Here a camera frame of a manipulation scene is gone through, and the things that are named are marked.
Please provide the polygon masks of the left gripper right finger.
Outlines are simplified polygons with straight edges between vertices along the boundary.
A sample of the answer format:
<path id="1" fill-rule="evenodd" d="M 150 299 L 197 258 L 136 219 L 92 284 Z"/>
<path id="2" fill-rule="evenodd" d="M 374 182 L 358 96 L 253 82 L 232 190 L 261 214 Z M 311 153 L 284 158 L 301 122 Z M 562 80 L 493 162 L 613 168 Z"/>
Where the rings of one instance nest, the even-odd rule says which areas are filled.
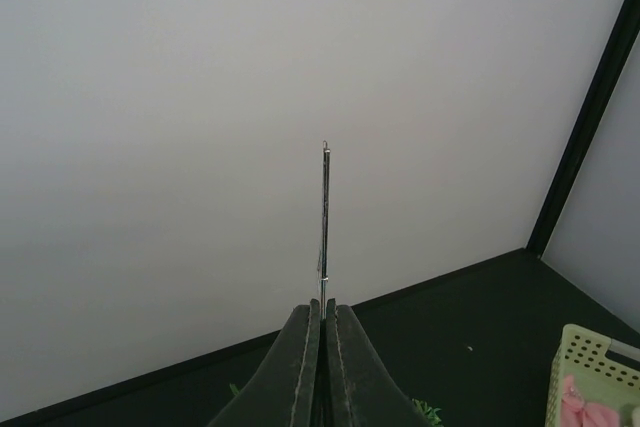
<path id="1" fill-rule="evenodd" d="M 397 386 L 353 309 L 333 299 L 322 325 L 322 424 L 430 424 Z"/>

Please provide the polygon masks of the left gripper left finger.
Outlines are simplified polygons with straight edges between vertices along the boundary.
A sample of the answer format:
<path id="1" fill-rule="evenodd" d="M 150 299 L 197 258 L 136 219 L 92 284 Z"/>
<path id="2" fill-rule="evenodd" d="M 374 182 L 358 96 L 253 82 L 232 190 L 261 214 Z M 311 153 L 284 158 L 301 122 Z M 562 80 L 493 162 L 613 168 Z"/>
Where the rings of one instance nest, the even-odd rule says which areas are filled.
<path id="1" fill-rule="evenodd" d="M 311 426 L 320 346 L 316 299 L 294 308 L 249 382 L 214 426 Z"/>

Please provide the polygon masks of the green plastic basket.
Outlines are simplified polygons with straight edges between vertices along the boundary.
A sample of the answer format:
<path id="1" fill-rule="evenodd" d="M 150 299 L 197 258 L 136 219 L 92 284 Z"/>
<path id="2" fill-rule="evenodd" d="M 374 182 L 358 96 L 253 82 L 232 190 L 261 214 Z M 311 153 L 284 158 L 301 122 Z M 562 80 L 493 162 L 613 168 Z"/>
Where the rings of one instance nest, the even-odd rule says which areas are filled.
<path id="1" fill-rule="evenodd" d="M 610 407 L 619 426 L 639 424 L 639 348 L 576 324 L 562 331 L 554 356 L 545 424 L 560 426 L 563 379 L 573 375 L 584 399 Z"/>

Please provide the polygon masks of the silver star tree topper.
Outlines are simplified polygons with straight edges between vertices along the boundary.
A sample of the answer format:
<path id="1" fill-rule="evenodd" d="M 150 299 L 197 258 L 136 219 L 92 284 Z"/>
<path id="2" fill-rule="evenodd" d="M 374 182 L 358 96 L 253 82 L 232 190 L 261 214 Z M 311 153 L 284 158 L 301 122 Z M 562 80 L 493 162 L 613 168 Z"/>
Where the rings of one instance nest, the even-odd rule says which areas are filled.
<path id="1" fill-rule="evenodd" d="M 327 261 L 328 261 L 328 230 L 329 230 L 329 197 L 330 197 L 330 162 L 331 150 L 328 142 L 322 145 L 322 209 L 321 209 L 321 239 L 318 260 L 318 283 L 320 316 L 326 318 L 327 291 Z"/>

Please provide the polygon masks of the small green christmas tree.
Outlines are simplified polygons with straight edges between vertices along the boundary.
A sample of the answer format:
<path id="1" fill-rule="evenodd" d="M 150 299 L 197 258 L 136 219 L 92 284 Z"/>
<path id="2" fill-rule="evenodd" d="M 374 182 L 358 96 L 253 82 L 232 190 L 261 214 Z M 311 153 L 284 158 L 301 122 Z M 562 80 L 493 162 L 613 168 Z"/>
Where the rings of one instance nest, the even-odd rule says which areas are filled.
<path id="1" fill-rule="evenodd" d="M 426 420 L 430 423 L 431 426 L 435 427 L 443 427 L 443 421 L 440 417 L 441 409 L 438 407 L 433 407 L 429 405 L 424 400 L 419 400 L 416 398 L 411 399 L 414 406 L 418 409 L 418 411 L 426 418 Z"/>

